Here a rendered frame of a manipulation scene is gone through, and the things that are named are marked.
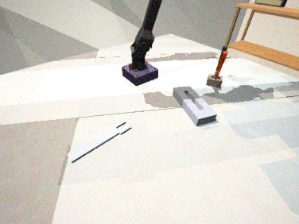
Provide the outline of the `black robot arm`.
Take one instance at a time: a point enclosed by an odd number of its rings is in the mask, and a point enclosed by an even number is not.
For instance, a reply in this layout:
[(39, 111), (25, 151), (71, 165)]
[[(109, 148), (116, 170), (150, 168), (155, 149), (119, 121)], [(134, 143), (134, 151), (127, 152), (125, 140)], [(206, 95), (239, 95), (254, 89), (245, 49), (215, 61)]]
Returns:
[(157, 14), (161, 7), (161, 0), (149, 0), (146, 15), (139, 29), (134, 43), (130, 46), (132, 64), (130, 66), (135, 71), (148, 68), (145, 65), (146, 53), (152, 48), (155, 37), (152, 34)]

